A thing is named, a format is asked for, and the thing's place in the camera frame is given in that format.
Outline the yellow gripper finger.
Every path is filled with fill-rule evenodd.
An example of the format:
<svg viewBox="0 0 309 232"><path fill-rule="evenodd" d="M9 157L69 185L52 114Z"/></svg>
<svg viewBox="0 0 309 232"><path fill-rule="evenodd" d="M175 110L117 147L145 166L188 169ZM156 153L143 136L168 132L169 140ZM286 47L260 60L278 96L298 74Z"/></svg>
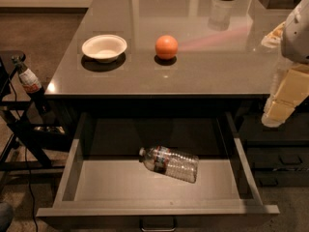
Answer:
<svg viewBox="0 0 309 232"><path fill-rule="evenodd" d="M295 109L287 104L267 100L262 116L262 124L269 128L278 128L286 122Z"/></svg>

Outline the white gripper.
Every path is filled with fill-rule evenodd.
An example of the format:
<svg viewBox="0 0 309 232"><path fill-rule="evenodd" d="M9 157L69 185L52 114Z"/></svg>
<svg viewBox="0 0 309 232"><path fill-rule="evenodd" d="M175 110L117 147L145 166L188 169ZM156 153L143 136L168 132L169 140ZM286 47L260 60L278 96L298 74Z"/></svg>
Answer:
<svg viewBox="0 0 309 232"><path fill-rule="evenodd" d="M309 0L301 0L285 21L281 53L301 63L287 71L274 96L276 102L300 105L309 96Z"/></svg>

